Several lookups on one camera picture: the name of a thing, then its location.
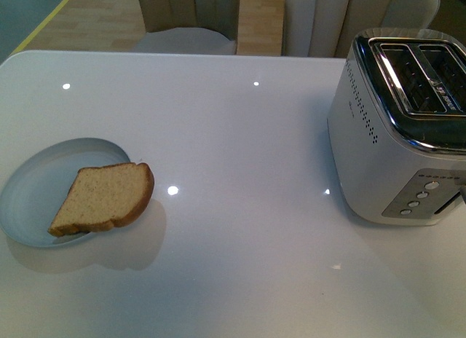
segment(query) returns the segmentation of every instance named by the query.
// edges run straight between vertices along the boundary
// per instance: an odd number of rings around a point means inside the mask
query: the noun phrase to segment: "table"
[[[1,233],[1,335],[466,337],[464,206],[434,227],[403,228],[370,224],[344,202],[326,124],[343,66],[8,59],[0,188],[31,155],[82,137],[147,162],[156,186],[134,224],[81,242],[33,248]]]

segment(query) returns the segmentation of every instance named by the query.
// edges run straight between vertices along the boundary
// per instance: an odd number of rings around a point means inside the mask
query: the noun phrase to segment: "bread crust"
[[[115,165],[107,165],[105,167],[96,167],[92,169],[106,169],[106,168],[111,168],[111,167],[116,167],[119,165],[127,165],[127,164],[133,164],[136,165],[135,163],[118,163]],[[113,229],[114,227],[126,227],[127,225],[133,223],[147,208],[147,205],[149,204],[149,201],[151,200],[152,197],[152,192],[154,191],[154,175],[151,172],[150,167],[146,163],[139,163],[138,166],[144,166],[144,170],[146,172],[146,188],[143,192],[142,198],[138,201],[138,203],[131,209],[131,211],[123,216],[122,218],[116,218],[116,219],[109,219],[104,222],[99,222],[95,224],[80,224],[80,223],[74,223],[74,224],[69,224],[69,225],[63,225],[63,226],[57,226],[53,227],[52,225],[48,229],[48,232],[56,237],[61,237],[64,235],[72,235],[76,234],[77,232],[102,232],[102,231],[109,231],[110,229]],[[73,182],[71,185],[68,195],[72,193],[74,184],[76,183],[76,180]]]

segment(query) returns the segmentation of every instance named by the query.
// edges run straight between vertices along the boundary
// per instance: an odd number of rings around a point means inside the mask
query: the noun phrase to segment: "wooden floor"
[[[279,55],[284,0],[240,0],[239,55]],[[138,0],[69,0],[26,50],[128,51],[144,35]]]

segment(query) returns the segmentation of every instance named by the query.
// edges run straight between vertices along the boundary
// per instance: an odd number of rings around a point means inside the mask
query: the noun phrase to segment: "chair backrest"
[[[426,28],[440,0],[285,0],[282,54],[345,58],[367,28]]]
[[[202,27],[234,41],[240,0],[139,0],[146,32]]]

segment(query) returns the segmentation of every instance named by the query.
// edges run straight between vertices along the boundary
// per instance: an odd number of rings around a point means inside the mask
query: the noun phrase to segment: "yellow floor line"
[[[16,52],[20,52],[21,50],[23,50],[29,43],[31,43],[31,41],[33,40],[33,38],[46,26],[46,24],[48,24],[51,19],[54,18],[54,16],[56,16],[56,14],[58,14],[58,12],[65,6],[66,3],[68,3],[69,0],[62,0],[59,5],[57,5],[57,7],[55,9],[53,9],[53,11],[48,14],[48,16],[34,29],[34,31],[32,31],[29,36],[27,36],[25,38],[24,41],[21,42],[20,45],[18,45],[16,47],[15,50],[12,51],[12,54],[15,54]]]

